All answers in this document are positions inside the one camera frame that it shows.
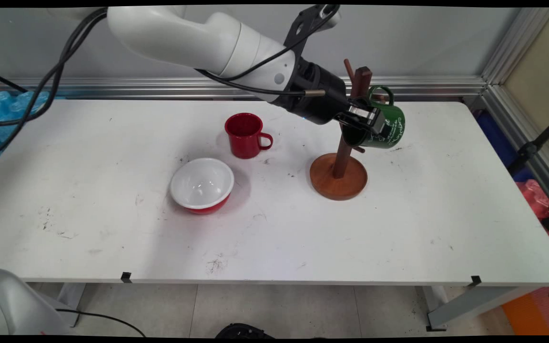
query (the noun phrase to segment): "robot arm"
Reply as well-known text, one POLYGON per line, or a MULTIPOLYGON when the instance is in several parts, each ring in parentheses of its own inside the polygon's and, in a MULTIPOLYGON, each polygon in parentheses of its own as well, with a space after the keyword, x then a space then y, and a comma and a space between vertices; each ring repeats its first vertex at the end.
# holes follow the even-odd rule
MULTIPOLYGON (((205 24, 185 20, 168 6, 109 7, 112 33, 130 50, 150 59, 202 69, 227 78, 240 74, 284 48, 225 13, 214 13, 205 24)), ((288 51, 235 82, 283 91, 294 70, 288 51)), ((277 95, 255 93, 272 102, 277 95)))
MULTIPOLYGON (((322 25, 318 30, 329 29, 340 21, 338 7, 315 5, 302 11, 283 45, 225 13, 214 13, 205 24, 185 20, 185 6, 109 7, 107 22, 113 35, 133 52, 207 71, 217 81, 245 72, 286 46, 292 47, 237 78, 235 84, 268 91, 310 93, 312 96, 251 92, 313 123, 325 124, 335 119, 354 130, 378 135, 384 127, 374 125, 383 122, 378 118, 378 110, 368 101, 347 99, 341 78, 301 57, 309 31, 317 25, 322 25)), ((58 13, 80 17, 93 10, 60 9, 58 13)))

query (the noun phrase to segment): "red enamel mug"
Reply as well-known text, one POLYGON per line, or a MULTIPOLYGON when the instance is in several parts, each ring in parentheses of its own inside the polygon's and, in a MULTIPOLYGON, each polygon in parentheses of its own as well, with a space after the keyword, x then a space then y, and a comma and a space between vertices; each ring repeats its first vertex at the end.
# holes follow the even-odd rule
POLYGON ((262 132, 262 120, 252 113, 238 113, 226 120, 224 128, 230 139, 230 150, 240 159, 257 156, 273 145, 273 137, 262 132), (270 145, 262 146, 260 137, 268 138, 270 145))

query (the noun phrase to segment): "white bowl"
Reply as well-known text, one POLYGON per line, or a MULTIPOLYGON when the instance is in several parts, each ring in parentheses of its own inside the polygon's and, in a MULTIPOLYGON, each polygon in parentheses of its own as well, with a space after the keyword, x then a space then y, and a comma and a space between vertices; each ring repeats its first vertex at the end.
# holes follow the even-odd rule
POLYGON ((177 169, 171 180, 171 196, 194 213, 213 213, 226 202, 234 185, 233 171, 212 158, 195 159, 177 169))

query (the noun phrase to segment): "floor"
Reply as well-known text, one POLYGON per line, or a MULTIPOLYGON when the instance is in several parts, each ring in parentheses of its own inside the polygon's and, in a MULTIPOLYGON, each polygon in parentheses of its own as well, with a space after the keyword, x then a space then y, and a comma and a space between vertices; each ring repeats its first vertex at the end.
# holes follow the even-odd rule
MULTIPOLYGON (((56 297, 62 284, 32 283, 56 297)), ((447 287, 448 298, 464 291, 447 287)), ((78 310, 127 321, 148 337, 212 338, 230 323, 275 338, 466 336, 514 334, 501 308, 426 332, 427 305, 418 287, 222 284, 87 284, 78 310)), ((81 315, 73 334, 138 336, 131 328, 81 315)))

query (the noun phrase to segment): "round wooden base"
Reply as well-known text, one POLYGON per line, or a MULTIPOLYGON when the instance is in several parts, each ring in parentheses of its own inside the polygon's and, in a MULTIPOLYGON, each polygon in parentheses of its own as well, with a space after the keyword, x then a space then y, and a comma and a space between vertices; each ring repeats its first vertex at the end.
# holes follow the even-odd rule
POLYGON ((311 165, 311 182, 319 194, 331 200, 349 200, 361 192, 368 182, 366 168, 354 158, 349 158, 345 175, 334 179, 336 154, 319 156, 311 165))

